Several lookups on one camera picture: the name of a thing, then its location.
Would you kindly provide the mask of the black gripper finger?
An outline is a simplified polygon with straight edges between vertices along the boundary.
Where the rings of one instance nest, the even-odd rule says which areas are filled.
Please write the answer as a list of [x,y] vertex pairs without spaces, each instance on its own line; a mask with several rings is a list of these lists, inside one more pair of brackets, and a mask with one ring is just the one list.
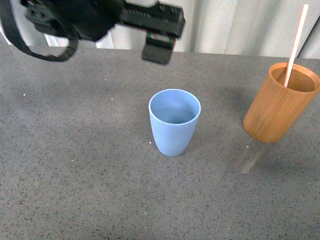
[[141,58],[152,63],[167,65],[175,46],[175,38],[148,32]]

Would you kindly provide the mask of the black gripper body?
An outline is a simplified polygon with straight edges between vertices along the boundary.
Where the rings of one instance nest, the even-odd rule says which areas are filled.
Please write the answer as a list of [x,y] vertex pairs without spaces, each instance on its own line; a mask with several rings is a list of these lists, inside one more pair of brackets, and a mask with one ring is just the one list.
[[25,17],[41,33],[65,38],[73,29],[79,40],[96,42],[116,24],[180,38],[186,23],[179,6],[150,6],[125,0],[22,0]]

